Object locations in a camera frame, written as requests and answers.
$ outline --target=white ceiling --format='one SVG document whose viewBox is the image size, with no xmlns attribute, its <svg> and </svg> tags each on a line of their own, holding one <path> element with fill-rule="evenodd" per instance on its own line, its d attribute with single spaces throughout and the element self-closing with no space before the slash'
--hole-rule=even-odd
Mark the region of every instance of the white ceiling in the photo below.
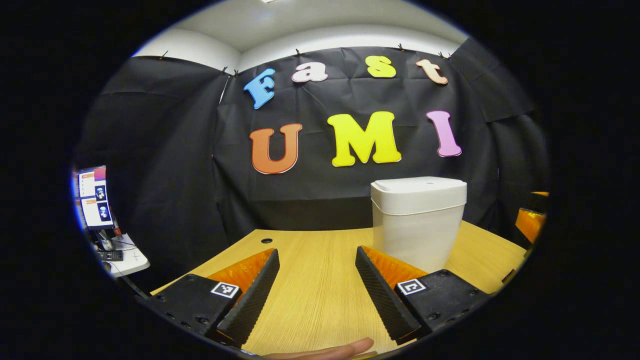
<svg viewBox="0 0 640 360">
<path fill-rule="evenodd" d="M 403 0 L 226 0 L 173 27 L 196 31 L 243 53 L 286 35 L 330 26 L 387 25 L 463 43 L 467 35 Z"/>
</svg>

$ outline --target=white trash can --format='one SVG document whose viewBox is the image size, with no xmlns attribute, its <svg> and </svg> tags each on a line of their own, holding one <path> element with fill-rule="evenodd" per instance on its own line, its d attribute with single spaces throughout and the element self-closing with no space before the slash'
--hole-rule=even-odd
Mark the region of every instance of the white trash can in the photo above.
<svg viewBox="0 0 640 360">
<path fill-rule="evenodd" d="M 428 273 L 444 268 L 467 203 L 467 183 L 411 177 L 371 183 L 374 244 Z"/>
</svg>

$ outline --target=wooden table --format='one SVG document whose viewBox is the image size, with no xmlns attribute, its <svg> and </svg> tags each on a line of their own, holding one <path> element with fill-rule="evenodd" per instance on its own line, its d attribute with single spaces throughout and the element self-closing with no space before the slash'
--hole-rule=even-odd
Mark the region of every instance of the wooden table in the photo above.
<svg viewBox="0 0 640 360">
<path fill-rule="evenodd" d="M 273 242 L 261 243 L 264 238 Z M 189 273 L 206 277 L 274 247 L 280 271 L 244 350 L 262 355 L 317 350 L 368 336 L 375 342 L 370 351 L 382 353 L 400 346 L 389 338 L 355 266 L 357 247 L 372 246 L 372 241 L 372 228 L 254 230 Z M 518 269 L 524 254 L 518 245 L 462 222 L 445 268 L 491 293 L 511 269 Z"/>
</svg>

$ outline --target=white desk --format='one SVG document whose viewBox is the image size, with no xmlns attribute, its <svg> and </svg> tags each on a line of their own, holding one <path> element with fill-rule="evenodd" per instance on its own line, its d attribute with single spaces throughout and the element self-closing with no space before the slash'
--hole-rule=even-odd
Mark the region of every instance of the white desk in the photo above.
<svg viewBox="0 0 640 360">
<path fill-rule="evenodd" d="M 107 263 L 111 265 L 111 276 L 121 277 L 133 274 L 151 265 L 149 260 L 135 246 L 129 235 L 123 234 L 120 240 L 127 244 L 115 241 L 118 240 L 118 238 L 112 238 L 111 240 L 113 240 L 114 250 L 122 250 L 122 261 L 107 261 Z"/>
</svg>

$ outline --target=orange letter u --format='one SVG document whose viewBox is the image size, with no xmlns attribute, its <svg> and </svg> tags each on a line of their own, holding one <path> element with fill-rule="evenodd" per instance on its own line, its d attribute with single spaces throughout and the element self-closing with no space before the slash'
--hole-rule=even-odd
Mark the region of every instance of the orange letter u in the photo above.
<svg viewBox="0 0 640 360">
<path fill-rule="evenodd" d="M 269 139 L 274 133 L 273 129 L 252 132 L 249 138 L 253 140 L 253 167 L 262 174 L 281 174 L 292 168 L 298 160 L 298 131 L 301 129 L 301 124 L 287 124 L 280 128 L 280 132 L 284 134 L 284 156 L 276 161 L 269 158 Z"/>
</svg>

